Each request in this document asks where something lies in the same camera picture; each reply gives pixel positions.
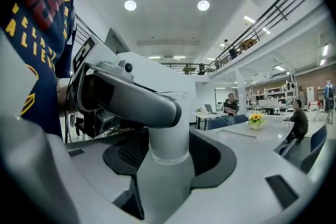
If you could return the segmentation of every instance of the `mannequin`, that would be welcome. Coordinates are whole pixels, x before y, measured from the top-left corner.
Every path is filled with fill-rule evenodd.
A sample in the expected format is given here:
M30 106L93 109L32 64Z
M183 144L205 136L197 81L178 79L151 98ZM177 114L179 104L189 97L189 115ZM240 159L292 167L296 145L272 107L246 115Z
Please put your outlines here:
M302 87L299 87L300 90L300 94L299 94L299 100L302 103L302 107L304 107L305 105L307 105L307 98L306 95L303 93Z
M327 80L327 85L324 89L324 102L325 102L325 111L328 114L327 121L328 123L333 123L334 109L335 109L335 87L331 84L331 80Z

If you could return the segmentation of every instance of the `laptop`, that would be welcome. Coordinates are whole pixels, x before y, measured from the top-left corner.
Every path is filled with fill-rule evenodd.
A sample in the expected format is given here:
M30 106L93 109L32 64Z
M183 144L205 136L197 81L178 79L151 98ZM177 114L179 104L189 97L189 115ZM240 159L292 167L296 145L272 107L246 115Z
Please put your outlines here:
M206 111L211 113L211 114L218 114L218 115L225 114L225 113L220 113L220 112L219 113L213 112L210 104L205 104L204 106L205 106Z

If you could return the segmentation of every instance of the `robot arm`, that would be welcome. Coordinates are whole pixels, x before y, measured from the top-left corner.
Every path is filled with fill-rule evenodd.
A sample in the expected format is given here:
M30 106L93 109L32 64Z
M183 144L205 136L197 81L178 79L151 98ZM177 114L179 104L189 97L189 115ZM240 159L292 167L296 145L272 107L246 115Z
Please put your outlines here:
M94 134L88 134L91 137L120 119L152 128L173 127L180 120L181 108L174 99L134 83L132 64L121 60L94 35L73 59L72 69L71 96L85 116L84 124L91 121L90 125L96 129ZM93 86L93 94L87 98L85 88L89 84Z

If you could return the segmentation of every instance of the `ceiling light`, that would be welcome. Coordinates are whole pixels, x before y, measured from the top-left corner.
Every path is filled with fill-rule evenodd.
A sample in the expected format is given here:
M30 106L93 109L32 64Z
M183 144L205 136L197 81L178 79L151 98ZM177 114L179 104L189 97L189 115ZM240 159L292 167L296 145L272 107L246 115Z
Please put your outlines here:
M198 9L201 11L205 11L210 7L210 4L207 0L202 0L197 5Z
M276 66L275 68L280 70L280 71L284 71L284 68L282 68L281 66Z
M253 19L251 19L250 17L247 17L247 16L244 16L244 19L253 23L253 24L256 22L255 20L253 20Z
M326 56L326 55L327 55L327 53L328 53L328 48L329 48L329 45L325 45L325 46L323 47L323 54L322 54L322 56Z
M125 2L125 9L132 11L137 8L137 4L133 0L128 0Z
M264 30L267 34L271 34L271 32L268 31L265 27L263 28L263 30Z

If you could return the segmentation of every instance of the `navy t-shirt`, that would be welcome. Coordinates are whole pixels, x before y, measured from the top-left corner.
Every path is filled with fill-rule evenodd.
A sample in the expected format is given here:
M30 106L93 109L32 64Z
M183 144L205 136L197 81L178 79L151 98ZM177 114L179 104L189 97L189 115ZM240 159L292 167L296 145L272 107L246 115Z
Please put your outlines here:
M2 25L8 40L37 77L21 116L62 137L57 78L70 77L75 39L74 0L17 1Z

